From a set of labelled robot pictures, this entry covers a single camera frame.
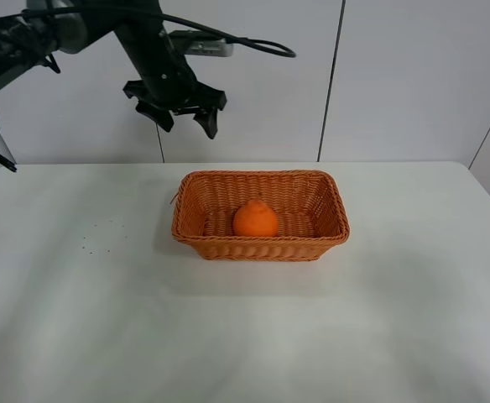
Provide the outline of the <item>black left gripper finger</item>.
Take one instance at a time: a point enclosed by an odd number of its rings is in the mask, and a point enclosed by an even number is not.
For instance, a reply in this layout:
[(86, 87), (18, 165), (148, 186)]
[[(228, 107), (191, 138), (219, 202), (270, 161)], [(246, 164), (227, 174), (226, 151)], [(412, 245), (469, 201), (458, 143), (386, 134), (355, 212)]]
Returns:
[(198, 107), (194, 111), (194, 120), (203, 128), (206, 136), (209, 139), (214, 139), (218, 132), (217, 107), (201, 108)]
[(146, 118), (152, 120), (166, 133), (169, 133), (174, 127), (174, 119), (171, 113), (166, 110), (158, 109), (147, 102), (139, 100), (136, 106), (136, 111)]

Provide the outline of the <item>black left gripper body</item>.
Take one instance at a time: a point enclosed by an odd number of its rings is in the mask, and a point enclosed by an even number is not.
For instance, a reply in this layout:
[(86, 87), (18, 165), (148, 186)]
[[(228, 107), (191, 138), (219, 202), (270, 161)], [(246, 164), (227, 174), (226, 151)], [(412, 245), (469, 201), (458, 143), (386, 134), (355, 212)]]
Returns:
[(137, 112), (144, 116), (167, 116), (182, 109), (209, 112), (227, 104), (224, 92), (200, 83), (185, 57), (169, 39), (157, 1), (119, 1), (127, 10), (115, 34), (140, 79), (124, 87), (128, 97), (136, 97)]

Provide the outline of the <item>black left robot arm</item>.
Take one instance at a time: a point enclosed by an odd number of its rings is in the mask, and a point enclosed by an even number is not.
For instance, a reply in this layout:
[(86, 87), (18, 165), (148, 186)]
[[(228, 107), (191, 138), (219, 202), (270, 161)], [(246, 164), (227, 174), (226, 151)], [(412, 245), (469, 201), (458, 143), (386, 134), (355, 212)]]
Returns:
[[(54, 52), (78, 54), (114, 33), (140, 76), (123, 88), (137, 98), (137, 112), (166, 132), (175, 115), (191, 114), (213, 139), (226, 94), (197, 80), (173, 41), (183, 36), (167, 34), (163, 21), (157, 1), (29, 1), (20, 14), (0, 18), (0, 91), (37, 65), (59, 73)], [(16, 170), (2, 155), (0, 164)]]

